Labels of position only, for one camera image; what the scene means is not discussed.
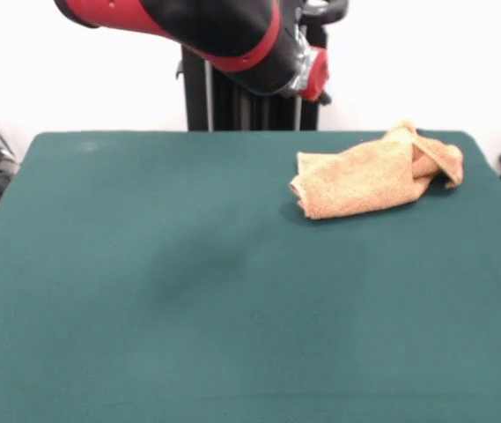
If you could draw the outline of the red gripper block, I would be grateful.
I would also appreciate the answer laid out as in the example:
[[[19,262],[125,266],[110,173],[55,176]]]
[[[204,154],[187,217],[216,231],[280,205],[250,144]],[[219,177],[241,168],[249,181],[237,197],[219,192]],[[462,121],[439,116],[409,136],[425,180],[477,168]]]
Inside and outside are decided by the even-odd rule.
[[[317,100],[322,106],[330,105],[332,98],[324,91],[329,78],[327,50],[312,47],[307,60],[306,83],[299,93],[300,97],[310,101]]]

